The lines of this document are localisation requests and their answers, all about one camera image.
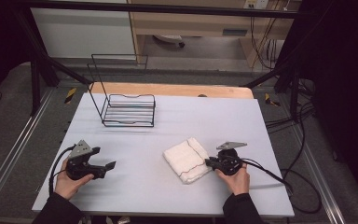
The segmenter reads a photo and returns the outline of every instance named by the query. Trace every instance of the white tabletop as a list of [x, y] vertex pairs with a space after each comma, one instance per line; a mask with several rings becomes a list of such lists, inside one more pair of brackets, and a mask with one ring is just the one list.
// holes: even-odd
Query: white tabletop
[[[97, 103], [104, 99], [103, 94], [93, 96]], [[257, 100], [157, 95], [156, 103], [154, 128], [107, 128], [90, 95], [83, 95], [58, 154], [83, 139], [101, 148], [90, 164], [117, 164], [104, 179], [92, 180], [79, 190], [71, 202], [80, 210], [95, 215], [223, 215], [229, 192], [214, 172], [185, 185], [163, 158], [164, 150], [189, 137], [196, 138], [214, 157], [216, 147], [226, 141], [245, 142], [247, 147], [237, 149], [240, 157], [258, 161], [281, 176]], [[292, 217], [285, 187], [248, 167], [250, 194], [259, 214]], [[48, 176], [33, 210], [40, 211], [47, 198]]]

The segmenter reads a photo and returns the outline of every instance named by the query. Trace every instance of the hand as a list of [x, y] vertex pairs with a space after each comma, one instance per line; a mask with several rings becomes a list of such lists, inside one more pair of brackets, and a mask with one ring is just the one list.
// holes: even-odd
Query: hand
[[215, 169], [214, 171], [226, 182], [229, 190], [234, 195], [249, 193], [250, 176], [246, 171], [246, 163], [244, 163], [240, 170], [234, 175], [225, 175], [218, 169]]
[[55, 192], [61, 195], [64, 199], [70, 200], [77, 193], [80, 187], [87, 184], [92, 178], [94, 178], [94, 175], [89, 174], [83, 176], [81, 179], [73, 180], [66, 174], [65, 168], [67, 162], [68, 159], [62, 163], [61, 172], [57, 176]]

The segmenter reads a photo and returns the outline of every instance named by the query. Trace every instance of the sleeve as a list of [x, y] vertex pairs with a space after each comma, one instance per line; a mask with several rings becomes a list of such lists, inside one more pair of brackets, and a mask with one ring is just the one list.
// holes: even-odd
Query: sleeve
[[68, 200], [53, 193], [33, 224], [77, 224], [84, 214]]
[[264, 224], [248, 193], [231, 194], [223, 205], [223, 213], [227, 224]]

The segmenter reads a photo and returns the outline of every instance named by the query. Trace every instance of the folded towel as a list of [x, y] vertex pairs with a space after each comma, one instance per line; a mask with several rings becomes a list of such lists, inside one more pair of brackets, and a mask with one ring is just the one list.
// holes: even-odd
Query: folded towel
[[193, 183], [212, 170], [205, 164], [208, 153], [195, 138], [165, 150], [164, 158], [185, 184]]

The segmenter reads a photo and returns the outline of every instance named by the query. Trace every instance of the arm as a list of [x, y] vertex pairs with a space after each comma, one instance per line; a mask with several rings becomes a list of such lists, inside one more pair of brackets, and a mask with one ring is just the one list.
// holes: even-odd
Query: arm
[[37, 215], [33, 224], [77, 224], [84, 214], [69, 200], [81, 186], [88, 183], [94, 176], [86, 175], [79, 180], [72, 180], [65, 172], [67, 160], [62, 163], [61, 172], [57, 176], [55, 191]]
[[215, 171], [226, 182], [232, 192], [223, 206], [226, 223], [264, 223], [249, 195], [250, 176], [246, 171], [246, 164], [234, 175], [225, 175], [217, 169]]

